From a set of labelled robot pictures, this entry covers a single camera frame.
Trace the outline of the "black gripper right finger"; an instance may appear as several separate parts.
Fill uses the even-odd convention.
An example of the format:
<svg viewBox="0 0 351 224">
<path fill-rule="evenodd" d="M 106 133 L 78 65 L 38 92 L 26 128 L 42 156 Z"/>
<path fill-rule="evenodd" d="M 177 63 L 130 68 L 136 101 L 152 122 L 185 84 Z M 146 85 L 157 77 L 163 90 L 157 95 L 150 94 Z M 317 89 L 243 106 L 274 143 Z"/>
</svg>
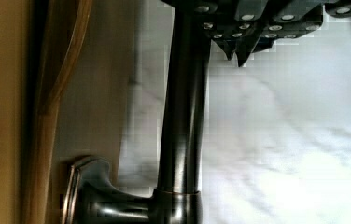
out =
<svg viewBox="0 0 351 224">
<path fill-rule="evenodd" d="M 237 0 L 235 19 L 240 27 L 247 25 L 236 44 L 238 65 L 277 39 L 299 38 L 319 29 L 324 13 L 349 18 L 351 0 Z"/>
</svg>

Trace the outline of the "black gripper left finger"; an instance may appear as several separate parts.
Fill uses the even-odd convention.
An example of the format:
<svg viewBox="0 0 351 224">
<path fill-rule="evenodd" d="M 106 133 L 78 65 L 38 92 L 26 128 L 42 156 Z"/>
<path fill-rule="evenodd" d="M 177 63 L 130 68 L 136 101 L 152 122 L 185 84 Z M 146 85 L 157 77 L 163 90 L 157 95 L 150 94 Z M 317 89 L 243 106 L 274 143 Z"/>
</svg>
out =
<svg viewBox="0 0 351 224">
<path fill-rule="evenodd" d="M 233 54 L 238 60 L 247 60 L 252 53 L 269 48 L 269 38 L 263 36 L 267 25 L 264 12 L 269 0 L 162 1 L 196 19 L 228 60 Z"/>
</svg>

